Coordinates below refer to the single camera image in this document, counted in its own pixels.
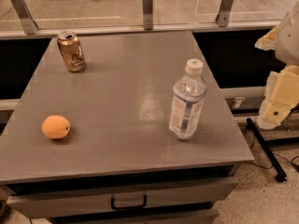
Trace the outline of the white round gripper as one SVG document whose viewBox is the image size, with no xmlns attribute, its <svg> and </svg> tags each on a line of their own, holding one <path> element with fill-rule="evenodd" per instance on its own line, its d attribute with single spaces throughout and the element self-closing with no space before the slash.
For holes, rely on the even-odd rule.
<svg viewBox="0 0 299 224">
<path fill-rule="evenodd" d="M 288 63 L 279 73 L 270 72 L 257 118 L 260 128 L 272 130 L 299 104 L 299 2 L 285 15 L 280 25 L 259 38 L 254 47 L 276 49 L 276 58 Z"/>
</svg>

